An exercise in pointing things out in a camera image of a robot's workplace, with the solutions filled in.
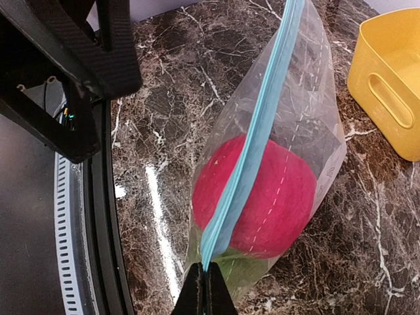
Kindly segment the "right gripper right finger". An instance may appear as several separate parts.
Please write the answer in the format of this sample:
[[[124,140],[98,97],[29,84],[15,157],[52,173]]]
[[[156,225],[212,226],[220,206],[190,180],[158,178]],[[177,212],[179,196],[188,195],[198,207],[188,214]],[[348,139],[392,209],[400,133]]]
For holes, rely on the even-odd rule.
[[[211,262],[205,272],[205,314],[238,315],[217,263]]]

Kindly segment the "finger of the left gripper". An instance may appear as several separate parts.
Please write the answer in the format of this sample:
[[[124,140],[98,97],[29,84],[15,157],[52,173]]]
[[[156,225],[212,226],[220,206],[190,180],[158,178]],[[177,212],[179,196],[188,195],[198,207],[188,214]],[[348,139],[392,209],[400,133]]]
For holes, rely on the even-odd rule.
[[[55,152],[81,163],[100,150],[100,140],[90,102],[90,93],[70,79],[36,43],[23,25],[36,30],[38,21],[29,7],[1,7],[1,114],[27,130]],[[55,75],[63,84],[71,123],[61,124],[19,88],[36,85]]]
[[[99,41],[71,17],[61,1],[30,1],[45,28],[39,48],[71,79],[104,98],[133,94],[142,84],[128,1],[97,1]]]

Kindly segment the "clear zip top bag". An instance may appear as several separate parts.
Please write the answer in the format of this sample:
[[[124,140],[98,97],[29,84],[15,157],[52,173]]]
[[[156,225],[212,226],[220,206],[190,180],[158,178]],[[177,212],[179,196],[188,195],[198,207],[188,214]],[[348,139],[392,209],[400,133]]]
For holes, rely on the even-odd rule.
[[[326,30],[312,1],[288,1],[199,159],[186,264],[217,263],[238,299],[304,230],[346,152]]]

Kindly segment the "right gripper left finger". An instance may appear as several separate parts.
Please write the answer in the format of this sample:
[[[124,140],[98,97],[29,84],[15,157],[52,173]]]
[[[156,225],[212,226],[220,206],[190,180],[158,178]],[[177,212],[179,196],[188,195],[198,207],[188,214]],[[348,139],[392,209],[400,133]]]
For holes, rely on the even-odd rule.
[[[199,262],[190,267],[171,315],[203,315],[203,297],[204,272]]]

